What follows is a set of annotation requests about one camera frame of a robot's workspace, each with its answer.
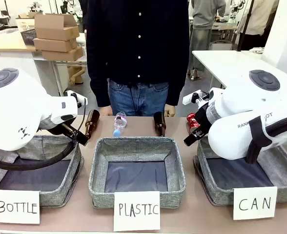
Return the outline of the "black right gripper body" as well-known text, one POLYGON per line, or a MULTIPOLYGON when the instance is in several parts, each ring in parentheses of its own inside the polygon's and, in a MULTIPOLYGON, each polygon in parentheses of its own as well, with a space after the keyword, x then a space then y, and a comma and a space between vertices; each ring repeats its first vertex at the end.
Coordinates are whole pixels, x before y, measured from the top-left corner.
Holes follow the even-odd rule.
POLYGON ((206 115, 207 108, 208 108, 208 105, 203 105, 195 113, 195 120, 200 125, 199 129, 201 130, 202 133, 208 133, 210 127, 212 126, 212 124, 209 122, 208 117, 206 115))

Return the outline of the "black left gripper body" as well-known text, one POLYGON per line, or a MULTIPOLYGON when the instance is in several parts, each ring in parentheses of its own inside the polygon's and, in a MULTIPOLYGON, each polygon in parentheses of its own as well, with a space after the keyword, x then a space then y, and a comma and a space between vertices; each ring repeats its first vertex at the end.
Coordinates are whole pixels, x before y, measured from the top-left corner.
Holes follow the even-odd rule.
POLYGON ((73 121, 65 121, 61 124, 56 125, 55 127, 48 129, 49 126, 45 126, 44 130, 47 130, 53 135, 64 135, 68 138, 74 137, 74 132, 76 131, 74 127, 72 127, 73 121))

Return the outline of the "person's left hand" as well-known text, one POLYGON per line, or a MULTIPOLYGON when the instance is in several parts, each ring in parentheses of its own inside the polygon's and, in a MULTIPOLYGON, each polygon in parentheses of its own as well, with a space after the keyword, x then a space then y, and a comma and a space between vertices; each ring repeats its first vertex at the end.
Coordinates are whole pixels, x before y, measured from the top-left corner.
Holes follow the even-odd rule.
POLYGON ((165 117, 174 117, 176 114, 176 107, 166 104, 164 106, 164 116, 165 117))

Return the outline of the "person's right hand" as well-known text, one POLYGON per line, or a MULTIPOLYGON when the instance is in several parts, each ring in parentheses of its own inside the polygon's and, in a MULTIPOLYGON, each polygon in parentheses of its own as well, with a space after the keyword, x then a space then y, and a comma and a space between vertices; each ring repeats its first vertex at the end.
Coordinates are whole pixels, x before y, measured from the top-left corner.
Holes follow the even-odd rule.
POLYGON ((100 108, 100 115, 101 116, 112 116, 113 115, 112 107, 110 105, 105 106, 105 107, 101 107, 100 108))

